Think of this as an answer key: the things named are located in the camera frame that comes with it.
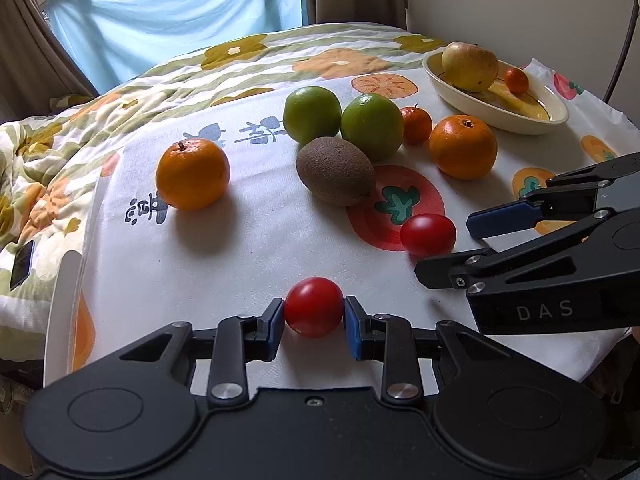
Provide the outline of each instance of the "apple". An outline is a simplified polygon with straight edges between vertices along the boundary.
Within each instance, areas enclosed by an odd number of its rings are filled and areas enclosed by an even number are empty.
[[[442,53],[442,68],[453,86],[467,92],[481,92],[495,81],[498,58],[476,44],[454,41]]]

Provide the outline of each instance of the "kiwi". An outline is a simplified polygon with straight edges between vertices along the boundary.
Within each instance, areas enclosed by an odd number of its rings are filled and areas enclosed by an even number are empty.
[[[347,207],[371,197],[373,165],[356,146],[339,137],[318,137],[298,152],[302,184],[324,202]]]

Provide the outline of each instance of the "light blue curtain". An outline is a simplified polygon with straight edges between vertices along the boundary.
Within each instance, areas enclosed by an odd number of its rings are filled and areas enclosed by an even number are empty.
[[[302,0],[48,0],[46,11],[100,93],[173,56],[303,22]]]

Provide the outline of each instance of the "metal screw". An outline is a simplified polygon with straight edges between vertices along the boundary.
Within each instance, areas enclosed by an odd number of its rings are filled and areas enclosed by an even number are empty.
[[[386,392],[394,399],[413,399],[420,390],[411,383],[395,383],[388,387]]]
[[[309,397],[306,400],[307,406],[322,406],[323,404],[324,404],[324,399],[321,399],[320,397]]]
[[[485,287],[486,287],[486,283],[485,282],[477,282],[477,283],[474,283],[473,285],[471,285],[466,291],[469,294],[477,294],[478,292],[483,290]]]
[[[211,395],[217,399],[235,399],[244,389],[236,383],[218,383],[211,389]]]

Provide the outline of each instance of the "bed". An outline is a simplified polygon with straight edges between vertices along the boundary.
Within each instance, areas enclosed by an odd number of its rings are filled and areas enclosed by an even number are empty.
[[[343,107],[376,89],[400,107],[419,103],[434,122],[456,113],[421,68],[424,54],[441,47],[437,38],[369,23],[259,34],[175,57],[55,117],[0,126],[0,358],[43,357],[58,268],[68,251],[82,255],[84,270],[74,327],[56,336],[72,342],[71,369],[177,319],[209,328],[223,317],[258,314],[272,297],[315,274],[334,279],[370,313],[399,314],[424,328],[439,319],[474,326],[460,292],[423,288],[397,247],[372,241],[352,212],[312,199],[292,169],[296,147],[281,121],[286,95],[309,84],[330,88]],[[527,71],[555,75],[535,61]],[[580,97],[600,103],[586,91]],[[553,138],[496,131],[498,161],[481,181],[448,179],[425,150],[408,148],[382,163],[380,174],[402,180],[415,173],[431,205],[438,201],[435,189],[458,227],[456,250],[467,250],[478,246],[464,230],[470,212],[513,200],[553,174],[639,151],[638,131],[610,113],[622,124],[615,132],[584,131],[578,114]],[[186,217],[159,200],[153,171],[170,143],[195,136],[223,146],[232,185],[222,205]],[[503,250],[559,226],[491,244]],[[35,243],[31,272],[10,290],[15,253],[29,240]],[[168,272],[177,274],[179,287],[169,285]],[[625,333],[498,339],[582,380]],[[275,368],[255,365],[255,382],[370,384],[379,369],[347,364],[343,339],[339,331],[313,343],[286,333]],[[425,391],[434,391],[426,367],[423,374]],[[196,390],[206,382],[198,380]]]

